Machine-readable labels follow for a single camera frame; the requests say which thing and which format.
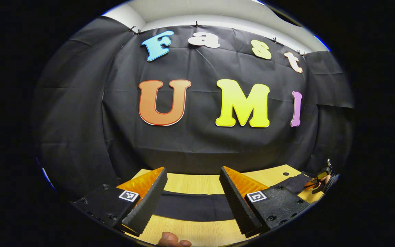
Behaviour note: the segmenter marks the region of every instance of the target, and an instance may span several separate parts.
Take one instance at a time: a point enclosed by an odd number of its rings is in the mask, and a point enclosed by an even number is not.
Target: white ceiling
[[[127,5],[147,24],[184,15],[235,17],[279,31],[302,43],[309,50],[327,50],[308,30],[280,19],[267,6],[251,0],[133,0],[127,2]]]

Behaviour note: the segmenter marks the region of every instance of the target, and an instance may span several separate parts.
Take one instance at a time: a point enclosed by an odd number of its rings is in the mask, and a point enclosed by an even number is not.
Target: wooden table
[[[141,169],[134,178],[146,172],[150,172],[150,170]],[[244,172],[243,174],[266,186],[273,186],[300,173],[288,165],[283,165],[255,172]],[[164,188],[166,191],[186,194],[224,194],[224,190],[219,182],[219,175],[167,173],[167,178],[168,181]],[[306,189],[298,194],[299,197],[309,203],[319,200],[322,195],[322,192],[312,194],[312,189]],[[192,246],[196,247],[229,245],[258,236],[257,234],[246,238],[240,233],[240,229],[234,219],[216,222],[192,222],[158,215],[152,215],[140,237],[126,234],[151,244],[157,244],[162,232],[174,233],[178,236],[179,240],[186,239],[192,243]]]

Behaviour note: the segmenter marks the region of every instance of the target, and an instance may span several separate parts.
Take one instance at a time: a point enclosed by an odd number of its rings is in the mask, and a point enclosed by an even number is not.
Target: orange letter u
[[[159,80],[146,80],[138,85],[141,89],[140,117],[150,125],[168,126],[178,122],[184,115],[185,91],[191,82],[188,80],[172,80],[169,86],[173,88],[173,103],[171,110],[162,114],[156,110],[158,89],[163,86]]]

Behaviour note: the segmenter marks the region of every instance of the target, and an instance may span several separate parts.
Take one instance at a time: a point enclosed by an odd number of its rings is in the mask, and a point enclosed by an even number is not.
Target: yellow letter m
[[[235,80],[222,79],[217,81],[217,86],[222,89],[222,109],[220,117],[216,119],[216,125],[220,127],[232,127],[236,120],[232,118],[234,108],[240,125],[244,126],[251,115],[249,125],[255,128],[266,128],[268,120],[268,93],[269,87],[263,84],[255,84],[248,98],[245,97],[239,83]]]

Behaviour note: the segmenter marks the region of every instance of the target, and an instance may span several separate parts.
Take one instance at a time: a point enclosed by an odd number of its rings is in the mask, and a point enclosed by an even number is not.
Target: blue letter f
[[[169,52],[168,48],[163,48],[161,45],[170,45],[171,40],[169,37],[165,37],[167,35],[173,35],[173,31],[165,31],[160,33],[152,38],[146,39],[141,45],[145,45],[147,47],[147,51],[149,51],[149,56],[147,57],[147,61],[153,61],[160,56]]]

